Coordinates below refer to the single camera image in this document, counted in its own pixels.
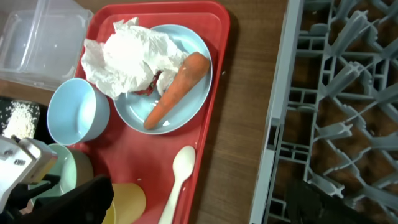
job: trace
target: crumpled paper towel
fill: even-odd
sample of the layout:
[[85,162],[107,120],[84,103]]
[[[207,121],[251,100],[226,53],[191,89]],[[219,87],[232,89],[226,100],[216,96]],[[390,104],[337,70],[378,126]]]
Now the crumpled paper towel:
[[158,71],[157,91],[174,80],[188,54],[182,52],[167,34],[138,26],[133,18],[113,24],[115,34],[106,43],[85,39],[81,65],[86,79],[112,99],[121,93],[146,90]]

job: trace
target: carrot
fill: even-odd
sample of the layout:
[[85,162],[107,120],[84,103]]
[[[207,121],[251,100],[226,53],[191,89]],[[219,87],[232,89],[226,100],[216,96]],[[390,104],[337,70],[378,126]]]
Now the carrot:
[[182,63],[174,81],[144,122],[147,130],[157,123],[207,74],[210,61],[201,53],[190,54]]

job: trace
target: white spoon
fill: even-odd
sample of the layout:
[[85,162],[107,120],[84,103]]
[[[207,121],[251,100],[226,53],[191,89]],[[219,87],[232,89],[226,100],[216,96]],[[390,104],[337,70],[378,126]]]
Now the white spoon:
[[195,149],[191,146],[183,147],[173,161],[174,186],[160,217],[159,224],[171,224],[173,222],[175,207],[184,181],[191,176],[195,165]]

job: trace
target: wooden table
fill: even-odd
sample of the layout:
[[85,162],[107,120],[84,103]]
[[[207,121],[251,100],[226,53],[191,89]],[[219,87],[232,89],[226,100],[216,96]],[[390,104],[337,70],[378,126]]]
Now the wooden table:
[[[131,0],[76,0],[93,12]],[[286,0],[221,0],[231,16],[190,223],[247,223]],[[47,105],[51,91],[0,81],[0,95]]]

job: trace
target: clear plastic container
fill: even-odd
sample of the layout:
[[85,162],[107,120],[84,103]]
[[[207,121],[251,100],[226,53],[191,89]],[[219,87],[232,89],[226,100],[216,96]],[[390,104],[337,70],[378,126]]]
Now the clear plastic container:
[[92,16],[73,0],[1,0],[0,78],[55,90],[74,76]]

